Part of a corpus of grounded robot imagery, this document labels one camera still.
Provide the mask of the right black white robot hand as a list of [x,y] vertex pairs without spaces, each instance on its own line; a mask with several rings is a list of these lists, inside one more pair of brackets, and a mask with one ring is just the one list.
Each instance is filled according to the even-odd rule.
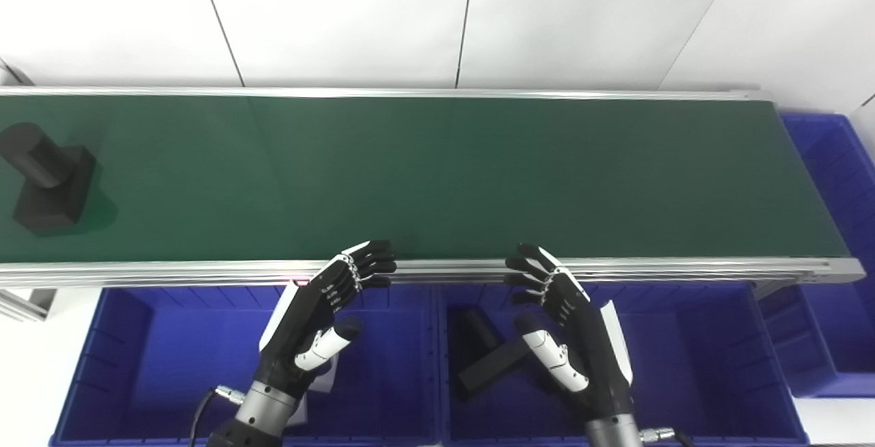
[[612,304],[597,307],[578,279],[542,247],[517,245],[505,260],[504,282],[522,291],[515,305],[538,305],[561,328],[557,339],[530,311],[513,317],[516,331],[554,381],[567,391],[582,422],[632,415],[632,371]]

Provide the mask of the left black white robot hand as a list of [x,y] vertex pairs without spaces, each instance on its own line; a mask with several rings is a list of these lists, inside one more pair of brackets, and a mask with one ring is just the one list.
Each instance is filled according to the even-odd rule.
[[364,289],[390,287],[389,241],[366,241],[335,255],[310,281],[284,289],[260,338],[254,385],[300,399],[317,370],[362,334],[362,319],[337,319]]

